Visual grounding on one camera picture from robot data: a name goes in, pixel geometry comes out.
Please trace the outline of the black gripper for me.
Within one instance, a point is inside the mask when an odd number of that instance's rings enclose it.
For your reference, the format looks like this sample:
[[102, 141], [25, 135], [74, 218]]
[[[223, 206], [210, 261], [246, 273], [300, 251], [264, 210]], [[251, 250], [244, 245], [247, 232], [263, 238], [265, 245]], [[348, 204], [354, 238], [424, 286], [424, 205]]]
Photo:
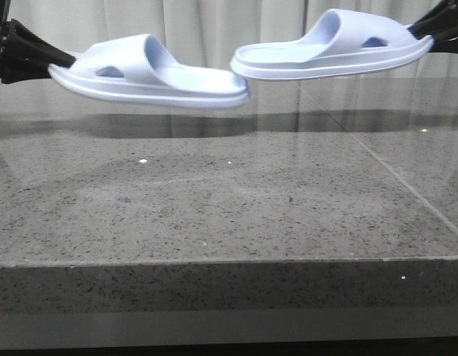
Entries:
[[[9, 7], [10, 0], [0, 0], [0, 29], [7, 21]], [[7, 23], [5, 54], [14, 59], [44, 65], [55, 64], [66, 68], [71, 67], [76, 61], [75, 56], [47, 43], [16, 19], [11, 19]], [[10, 63], [4, 64], [0, 70], [0, 79], [3, 84], [49, 78], [47, 66]]]

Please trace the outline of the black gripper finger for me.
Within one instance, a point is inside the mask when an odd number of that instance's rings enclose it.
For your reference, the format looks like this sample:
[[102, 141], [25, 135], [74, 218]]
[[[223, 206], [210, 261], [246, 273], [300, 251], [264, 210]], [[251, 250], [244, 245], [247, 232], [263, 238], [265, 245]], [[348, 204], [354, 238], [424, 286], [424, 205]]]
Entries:
[[421, 37], [458, 27], [458, 0], [442, 0], [410, 26], [410, 32]]
[[434, 35], [430, 53], [458, 53], [458, 32], [441, 32]]

